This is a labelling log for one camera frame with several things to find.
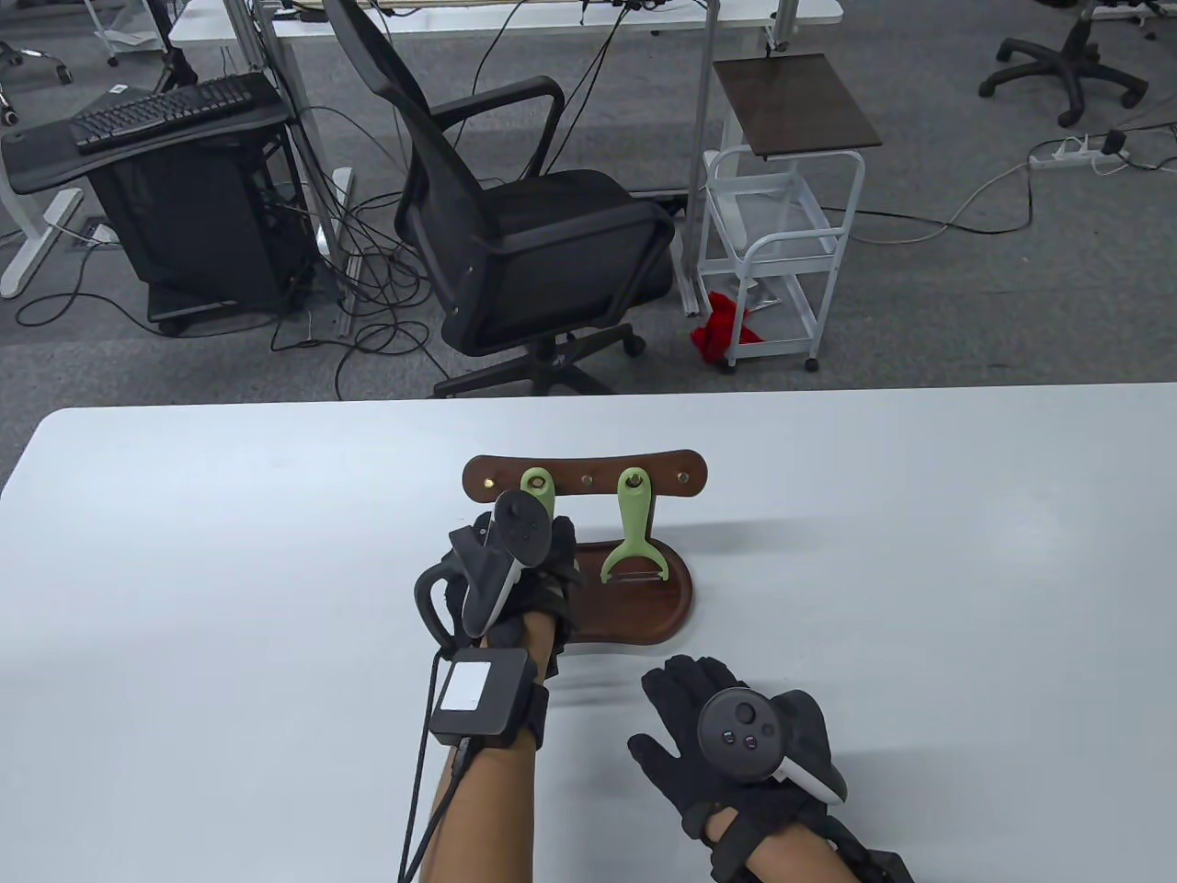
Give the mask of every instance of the hand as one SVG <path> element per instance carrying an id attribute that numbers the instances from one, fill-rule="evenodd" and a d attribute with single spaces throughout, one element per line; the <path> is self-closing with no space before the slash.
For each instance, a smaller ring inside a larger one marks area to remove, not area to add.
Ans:
<path id="1" fill-rule="evenodd" d="M 646 778 L 674 805 L 684 817 L 684 829 L 694 837 L 701 834 L 706 819 L 723 808 L 746 815 L 765 837 L 783 830 L 803 814 L 824 815 L 825 805 L 792 782 L 770 778 L 740 784 L 723 776 L 704 758 L 698 736 L 699 712 L 707 699 L 730 686 L 746 685 L 722 662 L 706 656 L 698 660 L 674 656 L 664 668 L 646 672 L 641 689 L 658 711 L 679 755 L 672 756 L 646 733 L 631 737 L 630 753 Z M 780 698 L 772 703 L 776 705 Z"/>
<path id="2" fill-rule="evenodd" d="M 494 625 L 484 638 L 486 646 L 525 646 L 543 677 L 557 673 L 556 657 L 572 635 L 568 587 L 581 582 L 576 569 L 577 533 L 572 522 L 561 516 L 552 522 L 552 545 L 538 567 L 523 571 L 507 596 Z M 453 619 L 453 633 L 459 645 L 472 639 L 461 628 L 461 608 L 466 598 L 466 580 L 461 577 L 446 583 L 445 603 Z"/>

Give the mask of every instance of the red cloth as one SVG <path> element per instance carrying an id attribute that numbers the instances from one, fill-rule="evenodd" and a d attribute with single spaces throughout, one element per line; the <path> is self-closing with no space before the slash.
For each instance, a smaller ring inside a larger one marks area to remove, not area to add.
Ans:
<path id="1" fill-rule="evenodd" d="M 703 354 L 703 360 L 709 365 L 718 365 L 724 360 L 727 347 L 732 343 L 732 332 L 736 330 L 736 301 L 717 292 L 710 292 L 707 300 L 711 301 L 711 318 L 701 328 L 691 332 L 691 343 Z M 739 330 L 739 341 L 742 344 L 763 343 L 759 334 L 744 325 Z"/>

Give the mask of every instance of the forearm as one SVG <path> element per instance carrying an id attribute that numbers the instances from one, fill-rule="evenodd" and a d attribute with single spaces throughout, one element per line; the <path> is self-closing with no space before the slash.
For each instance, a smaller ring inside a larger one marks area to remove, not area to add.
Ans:
<path id="1" fill-rule="evenodd" d="M 524 618 L 527 650 L 539 670 L 537 683 L 543 683 L 554 624 L 541 613 Z M 424 883 L 530 883 L 534 783 L 536 739 L 531 730 L 520 730 L 511 748 L 479 751 L 433 835 L 421 871 Z M 438 786 L 439 797 L 448 784 L 450 762 Z"/>
<path id="2" fill-rule="evenodd" d="M 713 815 L 707 837 L 718 842 L 734 818 L 732 809 Z M 747 869 L 764 883 L 857 883 L 830 844 L 802 824 L 766 837 L 747 859 Z"/>

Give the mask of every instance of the vr controller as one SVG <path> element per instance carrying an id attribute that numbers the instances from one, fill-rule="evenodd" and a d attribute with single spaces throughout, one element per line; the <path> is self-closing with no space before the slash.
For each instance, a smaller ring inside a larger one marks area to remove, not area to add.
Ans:
<path id="1" fill-rule="evenodd" d="M 450 533 L 450 551 L 417 579 L 413 597 L 425 628 L 452 659 L 458 651 L 454 636 L 446 631 L 433 605 L 433 586 L 440 580 L 464 578 L 467 584 L 461 608 L 461 628 L 480 638 L 498 622 L 503 605 L 525 567 L 537 567 L 552 546 L 552 517 L 544 504 L 526 491 L 505 491 L 494 509 L 473 525 Z"/>
<path id="2" fill-rule="evenodd" d="M 772 702 L 746 686 L 720 690 L 703 706 L 698 733 L 707 763 L 736 782 L 787 778 L 822 803 L 846 802 L 822 709 L 803 690 Z"/>

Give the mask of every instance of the office chair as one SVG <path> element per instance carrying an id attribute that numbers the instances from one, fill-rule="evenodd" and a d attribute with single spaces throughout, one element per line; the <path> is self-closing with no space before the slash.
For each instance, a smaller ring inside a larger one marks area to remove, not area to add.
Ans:
<path id="1" fill-rule="evenodd" d="M 1063 81 L 1066 95 L 1071 101 L 1070 108 L 1058 117 L 1058 125 L 1063 128 L 1073 126 L 1082 119 L 1086 111 L 1086 100 L 1083 97 L 1082 79 L 1108 80 L 1128 89 L 1119 98 L 1119 102 L 1128 108 L 1136 107 L 1149 91 L 1149 84 L 1138 77 L 1106 67 L 1099 64 L 1098 44 L 1088 42 L 1091 39 L 1091 24 L 1095 18 L 1096 7 L 1099 5 L 1116 6 L 1119 0 L 1090 0 L 1079 13 L 1079 20 L 1075 22 L 1071 33 L 1066 36 L 1066 42 L 1060 52 L 1040 46 L 1025 40 L 1008 39 L 1002 42 L 1002 48 L 997 51 L 998 61 L 1009 61 L 1015 52 L 1029 55 L 1035 59 L 1026 65 L 1017 65 L 998 71 L 988 80 L 980 84 L 977 89 L 982 98 L 992 98 L 997 87 L 1003 82 L 1020 80 L 1023 77 L 1039 77 L 1052 74 Z"/>
<path id="2" fill-rule="evenodd" d="M 445 310 L 441 339 L 466 356 L 517 346 L 525 356 L 445 380 L 435 398 L 530 380 L 533 396 L 554 384 L 607 393 L 576 363 L 620 343 L 645 341 L 618 324 L 636 304 L 670 291 L 670 215 L 634 199 L 600 172 L 541 174 L 564 111 L 564 93 L 534 77 L 431 108 L 393 47 L 354 0 L 324 0 L 344 53 L 372 92 L 408 128 L 413 157 L 397 210 L 397 234 L 417 250 Z M 476 114 L 548 97 L 547 120 L 523 177 L 484 190 L 445 131 Z M 580 338 L 572 332 L 605 328 Z M 557 338 L 566 334 L 563 343 Z"/>
<path id="3" fill-rule="evenodd" d="M 4 71 L 8 67 L 18 67 L 25 64 L 26 58 L 44 59 L 56 65 L 58 79 L 61 80 L 61 85 L 66 86 L 73 82 L 73 74 L 69 73 L 69 68 L 66 67 L 65 62 L 49 55 L 46 52 L 39 52 L 36 49 L 21 49 L 15 46 L 9 46 L 4 40 L 0 40 L 0 124 L 5 126 L 15 126 L 20 121 L 16 115 L 16 109 L 12 106 L 8 97 L 4 91 Z"/>

